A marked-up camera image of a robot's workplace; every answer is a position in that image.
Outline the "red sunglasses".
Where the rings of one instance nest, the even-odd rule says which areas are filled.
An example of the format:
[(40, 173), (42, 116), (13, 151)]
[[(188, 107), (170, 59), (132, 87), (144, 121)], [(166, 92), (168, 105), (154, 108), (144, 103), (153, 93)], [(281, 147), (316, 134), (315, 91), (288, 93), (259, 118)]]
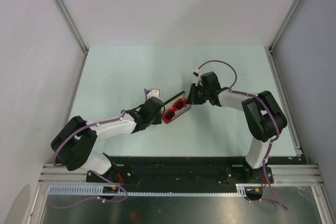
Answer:
[(181, 116), (188, 109), (184, 98), (178, 99), (162, 116), (162, 121), (166, 124), (171, 123), (177, 117)]

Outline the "dark green glasses case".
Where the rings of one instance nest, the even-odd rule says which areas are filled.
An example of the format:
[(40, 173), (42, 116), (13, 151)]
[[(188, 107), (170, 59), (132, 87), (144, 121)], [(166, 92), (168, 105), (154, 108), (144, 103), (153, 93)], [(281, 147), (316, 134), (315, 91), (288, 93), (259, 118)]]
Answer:
[(162, 115), (162, 121), (165, 124), (171, 123), (191, 108), (191, 105), (186, 102), (185, 94), (185, 91), (181, 91), (164, 102), (165, 111)]

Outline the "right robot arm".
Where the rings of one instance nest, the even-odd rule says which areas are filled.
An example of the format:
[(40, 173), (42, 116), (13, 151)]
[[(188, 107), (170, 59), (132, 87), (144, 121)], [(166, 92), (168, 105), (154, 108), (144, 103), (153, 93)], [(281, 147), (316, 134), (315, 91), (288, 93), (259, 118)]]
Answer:
[(253, 138), (245, 157), (246, 167), (242, 169), (242, 176), (245, 181), (254, 183), (261, 177), (260, 168), (266, 166), (273, 142), (287, 127), (282, 109), (269, 91), (252, 94), (222, 88), (214, 72), (202, 73), (196, 70), (193, 75), (197, 77), (197, 82), (191, 84), (188, 104), (209, 102), (212, 106), (232, 108), (244, 113)]

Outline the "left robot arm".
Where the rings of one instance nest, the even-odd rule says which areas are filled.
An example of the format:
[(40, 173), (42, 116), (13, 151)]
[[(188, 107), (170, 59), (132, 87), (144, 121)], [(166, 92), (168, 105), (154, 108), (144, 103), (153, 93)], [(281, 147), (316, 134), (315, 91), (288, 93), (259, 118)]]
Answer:
[(64, 166), (68, 171), (83, 168), (110, 182), (115, 178), (116, 169), (106, 154), (93, 150), (96, 141), (143, 131), (152, 124), (158, 124), (163, 113), (164, 103), (151, 97), (134, 109), (122, 110), (117, 118), (89, 123), (75, 116), (51, 142), (54, 151), (52, 164)]

